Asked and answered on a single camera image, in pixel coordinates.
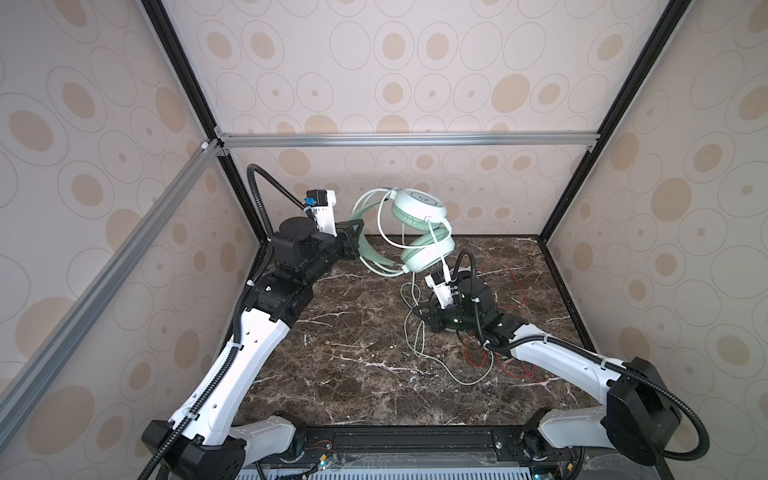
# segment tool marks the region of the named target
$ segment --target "vent grille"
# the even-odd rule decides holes
[[[293,470],[270,470],[267,480],[280,475],[295,473]],[[523,467],[474,467],[474,468],[348,468],[341,472],[318,472],[311,480],[532,480],[531,473]],[[254,469],[244,469],[237,480],[259,480]]]

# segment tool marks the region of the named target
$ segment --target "black cable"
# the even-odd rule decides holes
[[[587,458],[587,449],[579,447],[578,459],[574,463],[573,469],[568,473],[568,476],[564,476],[562,480],[574,480],[581,473],[581,467],[584,466],[584,459]]]
[[[478,269],[477,269],[477,263],[475,263],[475,255],[472,254],[469,250],[462,250],[459,252],[458,257],[456,257],[456,263],[453,266],[453,277],[457,278],[456,274],[458,273],[458,269],[462,264],[462,260],[464,259],[464,256],[467,256],[469,258],[469,270],[471,272],[471,276],[469,277],[469,296],[471,297],[471,301],[475,306],[475,327],[477,327],[477,336],[480,339],[480,343],[485,343],[485,332],[483,332],[482,329],[482,319],[480,317],[480,303],[477,301],[477,289],[475,284],[477,283],[478,278]]]
[[[248,174],[251,175],[252,171],[256,171],[259,175],[264,177],[266,181],[270,182],[272,186],[277,189],[277,191],[285,195],[288,198],[288,200],[292,201],[293,204],[296,205],[298,208],[302,210],[306,208],[307,205],[304,202],[296,198],[296,195],[290,193],[288,189],[286,189],[283,185],[281,185],[279,181],[275,180],[275,178],[272,175],[268,174],[266,170],[264,170],[262,167],[259,167],[256,164],[250,164],[248,165]]]
[[[304,480],[305,478],[309,477],[313,473],[317,473],[318,470],[319,470],[319,467],[317,465],[313,465],[313,467],[307,470],[306,472],[294,473],[293,475],[283,475],[275,478],[275,480]]]
[[[600,356],[595,355],[592,352],[588,352],[585,349],[582,349],[579,346],[574,345],[573,343],[566,342],[565,340],[553,337],[553,336],[545,336],[545,335],[530,335],[523,337],[521,339],[514,340],[513,342],[510,342],[503,346],[492,346],[487,345],[485,346],[486,349],[492,351],[492,352],[508,352],[511,349],[517,348],[520,345],[523,345],[524,343],[529,342],[543,342],[546,341],[547,343],[553,343],[557,346],[561,346],[565,349],[571,350],[574,353],[577,353],[578,355],[583,356],[585,359],[588,359],[594,363],[597,363],[598,365],[603,363],[603,358]],[[690,420],[690,422],[694,425],[694,428],[696,429],[696,433],[699,435],[699,443],[696,445],[696,448],[693,450],[690,450],[689,452],[670,452],[669,450],[664,450],[661,454],[665,458],[668,458],[670,460],[677,460],[679,462],[692,462],[693,460],[698,460],[699,458],[706,455],[707,451],[710,449],[710,435],[707,432],[707,427],[704,426],[704,423],[701,421],[698,415],[692,410],[691,407],[685,404],[682,400],[680,400],[675,394],[670,392],[669,390],[665,389],[663,386],[657,385],[655,382],[651,382],[649,379],[642,376],[640,373],[636,373],[632,370],[629,370],[626,367],[616,365],[612,362],[606,362],[604,364],[604,367],[606,369],[609,369],[612,372],[619,373],[621,375],[626,375],[629,378],[635,380],[638,383],[641,383],[645,385],[646,387],[649,387],[656,392],[660,393],[662,396],[666,397],[670,402],[672,402],[677,408],[680,409],[681,412],[685,414],[686,417]]]
[[[248,184],[250,186],[251,194],[253,195],[253,199],[256,201],[256,208],[259,213],[259,216],[261,217],[262,223],[264,225],[264,230],[266,231],[267,239],[270,239],[272,235],[274,235],[274,231],[272,230],[272,224],[270,223],[270,218],[266,215],[266,208],[264,207],[263,199],[261,198],[261,194],[259,192],[259,187],[256,185],[256,178],[253,175],[254,171],[261,170],[261,174],[265,176],[267,180],[270,181],[270,183],[274,182],[274,184],[280,185],[277,183],[277,181],[271,177],[267,172],[263,171],[261,167],[258,167],[257,165],[251,164],[248,165],[247,170],[247,177],[248,177]],[[280,185],[280,188],[278,190],[285,190],[282,185]],[[248,297],[248,293],[250,293],[251,284],[258,281],[259,278],[261,278],[262,275],[266,272],[266,269],[269,267],[270,262],[272,261],[272,255],[274,254],[274,247],[272,246],[272,243],[270,242],[270,245],[267,247],[266,255],[264,256],[264,260],[259,265],[259,268],[257,271],[253,274],[253,278],[250,279],[249,284],[246,284],[245,288],[243,288],[243,291],[240,293],[240,296],[237,298],[237,302],[235,303],[235,310],[234,314],[232,315],[232,340],[234,343],[240,344],[243,339],[243,325],[240,321],[241,314],[244,309],[245,299]],[[152,475],[152,472],[155,470],[157,465],[160,464],[160,462],[163,460],[165,455],[170,451],[170,449],[174,446],[176,441],[181,437],[181,433],[184,431],[184,429],[192,422],[192,418],[194,418],[197,413],[200,412],[200,409],[203,408],[203,405],[205,405],[205,402],[208,400],[208,398],[213,394],[216,387],[219,386],[221,383],[221,380],[224,378],[224,376],[229,371],[230,367],[234,363],[235,357],[237,356],[237,353],[240,351],[239,346],[232,346],[230,348],[230,352],[227,355],[227,358],[224,360],[224,363],[222,363],[221,367],[219,368],[219,371],[216,372],[216,375],[211,379],[211,381],[208,383],[208,385],[205,387],[205,390],[200,394],[200,396],[197,397],[197,401],[192,405],[192,407],[189,409],[189,413],[187,416],[185,416],[181,421],[179,421],[178,425],[176,425],[176,428],[171,431],[170,435],[167,437],[165,442],[160,444],[157,447],[157,452],[155,452],[154,455],[152,455],[152,458],[150,458],[149,462],[147,462],[147,465],[144,467],[144,470],[141,471],[141,474],[138,477],[138,480],[148,480],[150,475]]]
[[[260,480],[266,480],[266,475],[264,475],[264,470],[261,469],[261,464],[256,461],[256,472],[259,474]]]

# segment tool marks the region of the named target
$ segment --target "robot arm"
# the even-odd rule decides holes
[[[601,404],[593,409],[537,412],[527,424],[525,441],[530,456],[545,457],[553,447],[595,446],[617,449],[642,465],[655,465],[679,426],[681,416],[666,395],[671,394],[654,366],[642,359],[626,363],[587,352],[518,316],[503,313],[482,279],[475,277],[472,292],[472,275],[471,270],[459,270],[454,272],[455,280],[447,282],[439,273],[427,276],[427,285],[435,295],[415,306],[413,313],[433,332],[444,329],[473,332],[478,329],[475,310],[479,309],[487,349],[540,366],[576,385]],[[638,376],[659,386],[666,394],[633,378]]]
[[[170,420],[153,421],[145,429],[142,441],[155,456],[161,454],[164,466],[175,475],[185,480],[235,478],[243,465],[265,456],[280,453],[290,461],[302,453],[302,424],[289,415],[271,416],[242,427],[231,424],[266,359],[312,300],[314,282],[337,261],[358,258],[362,220],[334,223],[335,200],[331,190],[311,190],[307,198],[311,218],[283,222],[270,238],[275,268],[253,285],[249,283],[240,316],[241,343],[230,339],[201,384]],[[490,289],[479,279],[475,279],[479,285],[473,302],[467,272],[456,274],[448,282],[439,273],[427,277],[435,297],[414,307],[413,312],[431,331],[448,327],[475,330],[473,311],[479,304],[483,331],[496,342],[493,350],[547,369],[601,404],[596,409],[538,412],[529,422],[531,428],[525,438],[532,458],[546,455],[552,447],[585,445],[616,448],[644,465],[658,461],[680,424],[680,412],[657,392],[622,373],[632,369],[663,386],[650,363],[635,359],[625,364],[592,353],[593,359],[586,358],[558,345],[563,342],[523,319],[499,312]],[[511,343],[515,346],[504,350],[503,346]],[[237,355],[228,369],[222,369],[233,347],[239,349]],[[190,413],[217,377],[218,385],[207,401],[197,413]],[[175,425],[184,427],[174,430]]]

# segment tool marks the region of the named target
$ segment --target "white cable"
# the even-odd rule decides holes
[[[403,275],[403,274],[405,273],[405,272],[403,272],[402,270],[400,270],[400,273],[385,273],[385,272],[379,272],[377,269],[373,268],[373,267],[371,266],[371,264],[370,264],[370,263],[368,263],[368,262],[366,261],[366,259],[364,259],[363,257],[360,257],[360,260],[362,261],[363,265],[365,265],[365,266],[367,266],[367,267],[368,267],[368,270],[371,270],[372,272],[376,273],[377,275],[381,275],[381,276],[401,276],[401,275]]]
[[[437,253],[440,254],[440,260],[442,261],[442,275],[445,277],[446,282],[450,282],[451,269],[448,268],[448,264],[445,262],[445,256],[442,254],[442,250],[440,250],[440,247],[437,246],[437,237],[435,236],[435,231],[432,229],[432,218],[427,217],[424,220],[426,220],[427,225],[429,226],[429,232],[432,234],[432,240],[435,241],[435,248],[437,249]]]
[[[389,196],[388,194],[385,195],[384,198],[379,202],[379,212],[376,215],[376,222],[379,225],[379,233],[382,235],[382,238],[386,240],[386,242],[389,243],[390,245],[393,245],[398,248],[404,248],[407,250],[415,250],[417,248],[424,248],[424,247],[428,247],[429,245],[432,245],[431,243],[428,243],[427,245],[418,245],[415,247],[413,245],[400,245],[398,243],[391,241],[389,237],[387,237],[384,234],[384,229],[382,229],[382,207],[384,206],[384,200],[386,200],[388,196]]]
[[[358,205],[360,205],[361,203],[365,204],[365,202],[367,202],[370,197],[377,194],[378,192],[389,192],[389,188],[374,188],[373,190],[368,190],[367,192],[365,192],[363,195],[360,196],[360,198],[357,199],[355,206],[352,208],[352,213],[355,213]]]
[[[392,268],[389,268],[389,267],[387,267],[387,266],[384,266],[384,265],[382,265],[381,263],[379,263],[379,262],[376,262],[376,261],[373,261],[373,264],[374,264],[374,265],[376,265],[378,268],[380,268],[380,269],[384,270],[385,272],[390,272],[390,273],[402,273],[402,270],[401,270],[401,269],[392,269]]]
[[[416,327],[416,337],[414,338],[413,346],[411,346],[411,343],[408,341],[408,318],[410,318],[410,316],[411,316],[411,307],[418,305],[420,299],[422,298],[422,289],[420,289],[419,286],[416,285],[415,277],[416,277],[416,274],[413,273],[413,275],[411,277],[411,281],[410,282],[405,282],[404,284],[402,284],[400,286],[400,298],[402,298],[402,301],[404,301],[406,303],[406,305],[409,307],[408,313],[406,314],[406,318],[402,322],[402,332],[406,336],[406,345],[413,352],[413,354],[416,355],[416,358],[428,358],[428,359],[434,360],[435,362],[437,362],[440,365],[442,365],[442,367],[445,369],[445,371],[448,372],[448,374],[451,376],[451,378],[454,379],[454,381],[456,383],[458,383],[459,385],[473,386],[473,385],[476,385],[476,384],[482,382],[482,380],[485,377],[487,377],[488,374],[493,369],[493,357],[491,357],[491,362],[490,362],[490,365],[488,366],[488,370],[483,374],[482,377],[480,377],[479,379],[475,380],[474,382],[462,382],[461,380],[456,378],[456,376],[453,374],[453,372],[451,372],[451,369],[448,368],[448,366],[446,364],[444,364],[444,362],[441,359],[435,358],[434,356],[431,356],[431,355],[428,355],[428,354],[424,353],[424,348],[425,348],[425,344],[426,344],[426,324],[423,321],[419,324],[418,327]],[[408,300],[406,300],[406,296],[402,292],[402,288],[404,286],[408,285],[409,283],[411,284],[411,298],[413,299],[413,305],[411,305],[411,303],[409,303]],[[418,290],[418,295],[419,295],[418,297],[414,293],[414,290]],[[421,349],[421,351],[418,351],[415,348],[419,344],[419,330],[421,330],[421,332],[422,332],[422,349]]]

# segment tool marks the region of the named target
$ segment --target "red wire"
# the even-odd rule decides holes
[[[333,452],[333,453],[335,453],[335,454],[337,454],[337,455],[339,454],[339,453],[338,453],[336,450],[334,450],[334,449],[326,449],[326,448],[324,448],[324,447],[309,447],[308,449],[305,449],[305,450],[325,450],[326,452]]]
[[[491,260],[496,261],[497,263],[500,263],[505,269],[509,270],[510,275],[512,275],[512,278],[515,280],[515,283],[517,283],[518,288],[520,289],[520,292],[523,294],[523,301],[520,302],[517,305],[508,305],[508,306],[500,306],[499,308],[520,308],[521,306],[525,305],[525,302],[528,301],[528,296],[525,294],[525,290],[523,290],[523,287],[520,286],[520,282],[518,282],[518,278],[515,276],[515,273],[512,272],[512,268],[508,267],[506,263],[502,262],[498,258],[492,257],[485,261],[485,263],[482,264],[480,268],[478,268],[478,272],[483,269],[486,265],[488,265],[488,262]]]
[[[499,354],[496,354],[496,362],[498,362],[498,367],[502,369],[502,372],[504,372],[507,376],[512,377],[513,379],[524,379],[526,377],[531,378],[531,374],[528,373],[526,375],[512,375],[510,372],[507,372],[507,370],[502,366],[502,358],[499,356]]]
[[[469,365],[474,366],[476,369],[481,369],[485,366],[485,349],[482,350],[482,365],[475,365],[472,363],[472,361],[469,359],[469,356],[467,355],[467,342],[469,341],[469,337],[472,336],[474,332],[470,332],[467,334],[467,338],[464,339],[464,358],[467,359],[467,362]]]
[[[525,372],[528,374],[528,377],[531,380],[533,380],[536,383],[549,382],[549,379],[551,378],[549,375],[547,375],[547,379],[546,380],[537,380],[537,379],[533,378],[533,371],[536,369],[536,365],[534,365],[533,368],[531,369],[531,371],[529,372],[528,369],[525,368],[525,362],[521,361],[521,363],[523,364],[523,370],[525,370]]]

